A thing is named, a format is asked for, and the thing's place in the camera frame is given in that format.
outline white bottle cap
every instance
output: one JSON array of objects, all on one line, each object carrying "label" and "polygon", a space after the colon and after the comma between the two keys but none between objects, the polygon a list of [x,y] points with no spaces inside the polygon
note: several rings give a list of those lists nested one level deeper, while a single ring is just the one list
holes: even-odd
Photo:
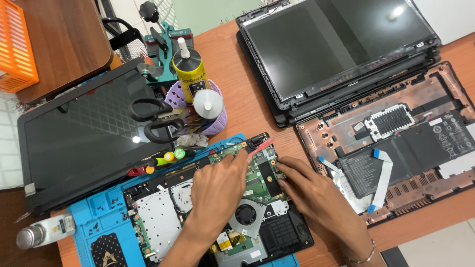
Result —
[{"label": "white bottle cap", "polygon": [[188,47],[186,46],[185,39],[183,37],[178,38],[178,46],[180,47],[180,53],[182,58],[189,58],[190,52],[188,51]]},{"label": "white bottle cap", "polygon": [[209,89],[196,92],[193,106],[196,113],[205,119],[214,119],[223,111],[223,99],[221,96]]}]

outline scissors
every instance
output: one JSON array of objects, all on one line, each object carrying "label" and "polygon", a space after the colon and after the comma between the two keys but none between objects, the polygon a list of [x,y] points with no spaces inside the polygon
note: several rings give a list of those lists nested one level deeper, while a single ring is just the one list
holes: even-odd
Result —
[{"label": "scissors", "polygon": [[[158,107],[158,110],[146,114],[138,114],[134,109],[134,105],[140,103],[148,103],[154,105]],[[185,129],[186,117],[188,117],[192,113],[192,109],[193,107],[172,108],[163,100],[153,98],[140,98],[132,101],[129,104],[128,112],[129,116],[136,122],[143,123],[146,121],[151,121],[151,123],[145,126],[145,128],[143,129],[143,133],[151,142],[164,144],[174,142],[178,139],[178,136],[172,138],[161,138],[152,133],[152,130],[164,128],[167,126],[175,127],[177,129],[177,132]]]}]

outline ribbon cable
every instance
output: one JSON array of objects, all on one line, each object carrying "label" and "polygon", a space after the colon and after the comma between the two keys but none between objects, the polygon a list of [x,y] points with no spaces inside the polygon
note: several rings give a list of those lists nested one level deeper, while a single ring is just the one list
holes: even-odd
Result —
[{"label": "ribbon cable", "polygon": [[392,170],[392,160],[389,158],[388,154],[384,151],[379,149],[374,149],[373,157],[380,159],[383,162],[383,167],[381,168],[381,176],[378,182],[378,188],[376,189],[376,193],[374,194],[374,199],[372,204],[368,207],[368,212],[373,213],[375,210],[379,210],[384,205],[384,198],[386,196],[386,192],[388,191],[389,179],[391,177],[391,170]]},{"label": "ribbon cable", "polygon": [[327,166],[328,168],[332,169],[333,171],[335,171],[335,175],[333,176],[333,182],[336,183],[338,182],[338,180],[340,179],[340,175],[342,174],[342,170],[338,169],[338,167],[336,167],[335,165],[333,165],[331,162],[329,162],[328,160],[324,159],[323,157],[319,157],[318,160],[320,160],[320,162]]}]

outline red brush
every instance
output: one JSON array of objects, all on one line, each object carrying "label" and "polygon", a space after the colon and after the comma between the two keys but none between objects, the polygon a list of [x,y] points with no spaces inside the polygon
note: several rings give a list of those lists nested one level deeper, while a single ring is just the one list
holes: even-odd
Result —
[{"label": "red brush", "polygon": [[262,144],[260,144],[256,150],[254,150],[253,152],[249,153],[249,155],[247,156],[248,159],[252,158],[252,156],[254,156],[257,152],[259,151],[262,151],[264,149],[266,149],[268,146],[272,145],[274,143],[274,139],[273,138],[269,138],[267,141],[263,142]]}]

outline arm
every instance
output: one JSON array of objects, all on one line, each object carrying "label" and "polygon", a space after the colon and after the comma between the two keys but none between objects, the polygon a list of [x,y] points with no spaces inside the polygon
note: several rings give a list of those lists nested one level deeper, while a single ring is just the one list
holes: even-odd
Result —
[{"label": "arm", "polygon": [[227,154],[218,164],[206,165],[193,176],[193,209],[161,267],[198,264],[238,208],[246,189],[247,152]]},{"label": "arm", "polygon": [[314,172],[298,159],[283,157],[279,158],[279,162],[276,165],[278,169],[293,182],[291,185],[279,180],[280,186],[301,213],[336,235],[348,267],[386,266],[377,250],[370,261],[355,263],[348,260],[367,259],[373,250],[373,244],[366,224],[331,179]]}]

